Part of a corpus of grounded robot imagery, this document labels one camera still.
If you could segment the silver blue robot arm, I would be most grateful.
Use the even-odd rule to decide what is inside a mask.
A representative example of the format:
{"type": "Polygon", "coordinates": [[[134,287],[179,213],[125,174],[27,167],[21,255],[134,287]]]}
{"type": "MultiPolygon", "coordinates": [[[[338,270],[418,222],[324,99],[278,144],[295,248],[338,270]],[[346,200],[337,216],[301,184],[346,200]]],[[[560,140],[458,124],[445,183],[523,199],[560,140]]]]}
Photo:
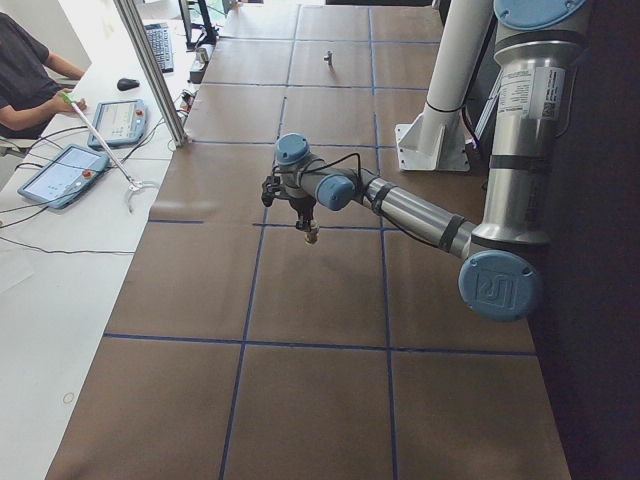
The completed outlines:
{"type": "Polygon", "coordinates": [[[460,258],[459,292],[475,313],[500,322],[529,316],[543,293],[539,263],[549,238],[541,224],[551,154],[568,118],[567,88],[586,48],[592,9],[589,1],[451,3],[424,109],[396,126],[396,147],[404,171],[468,170],[463,111],[483,45],[493,40],[500,71],[479,224],[363,168],[326,162],[295,133],[276,142],[262,202],[287,201],[308,242],[318,235],[316,205],[332,211],[367,205],[410,237],[460,258]]]}

